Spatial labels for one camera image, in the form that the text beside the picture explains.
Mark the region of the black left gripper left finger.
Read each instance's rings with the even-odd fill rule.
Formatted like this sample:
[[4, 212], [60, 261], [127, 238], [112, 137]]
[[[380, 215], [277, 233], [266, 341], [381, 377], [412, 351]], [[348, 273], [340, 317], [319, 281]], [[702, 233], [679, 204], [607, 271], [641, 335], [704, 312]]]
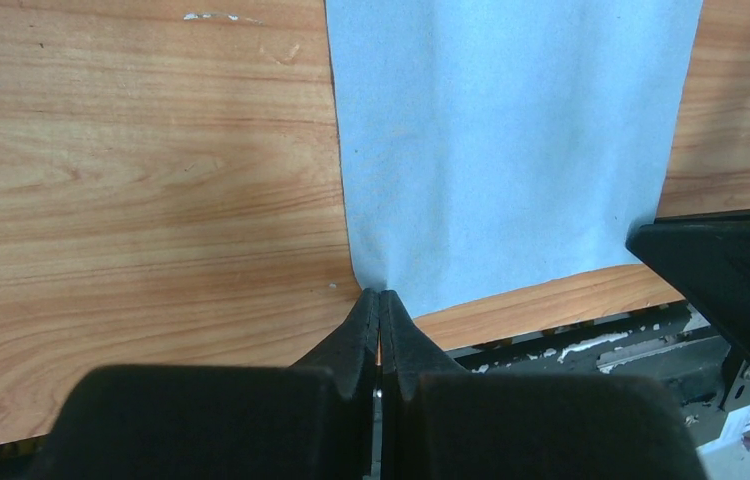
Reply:
[[33, 479], [360, 479], [379, 296], [288, 367], [110, 365], [64, 403]]

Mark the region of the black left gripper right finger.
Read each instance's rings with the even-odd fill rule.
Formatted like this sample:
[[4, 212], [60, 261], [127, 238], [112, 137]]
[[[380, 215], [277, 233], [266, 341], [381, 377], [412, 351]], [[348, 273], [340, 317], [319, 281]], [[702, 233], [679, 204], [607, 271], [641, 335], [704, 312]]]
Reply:
[[658, 382], [601, 374], [478, 374], [379, 296], [385, 479], [702, 479]]

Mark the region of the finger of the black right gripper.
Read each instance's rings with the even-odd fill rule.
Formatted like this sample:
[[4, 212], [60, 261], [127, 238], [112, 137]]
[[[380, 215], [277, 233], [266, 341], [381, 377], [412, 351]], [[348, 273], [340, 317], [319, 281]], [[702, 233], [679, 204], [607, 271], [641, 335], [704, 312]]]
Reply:
[[750, 364], [750, 210], [658, 219], [633, 230], [626, 247]]

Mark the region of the light blue cleaning cloth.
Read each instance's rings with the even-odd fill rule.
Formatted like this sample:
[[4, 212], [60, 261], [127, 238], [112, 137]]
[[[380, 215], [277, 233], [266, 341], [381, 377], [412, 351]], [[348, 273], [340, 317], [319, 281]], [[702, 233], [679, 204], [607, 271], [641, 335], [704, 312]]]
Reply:
[[358, 284], [412, 316], [634, 262], [698, 1], [330, 1]]

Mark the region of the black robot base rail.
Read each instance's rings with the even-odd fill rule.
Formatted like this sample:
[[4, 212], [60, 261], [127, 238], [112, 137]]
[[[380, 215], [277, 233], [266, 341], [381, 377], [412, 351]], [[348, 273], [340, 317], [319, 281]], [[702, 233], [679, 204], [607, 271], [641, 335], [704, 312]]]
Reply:
[[[547, 364], [547, 369], [540, 372], [532, 370], [528, 362], [505, 362], [490, 373], [482, 371], [480, 362], [477, 358], [471, 358], [465, 363], [456, 362], [468, 371], [478, 374], [601, 374], [605, 376], [622, 377], [612, 375], [609, 369], [615, 363], [617, 358], [629, 357], [632, 342], [635, 338], [635, 332], [623, 330], [620, 332], [612, 332], [605, 336], [597, 337], [559, 350], [552, 349], [539, 352], [537, 355], [538, 360]], [[375, 366], [376, 379], [373, 390], [372, 449], [375, 445], [380, 445], [383, 450], [383, 365], [379, 322]], [[33, 479], [30, 477], [30, 470], [34, 460], [43, 448], [44, 446], [34, 454], [31, 460], [20, 464], [21, 475], [23, 478]]]

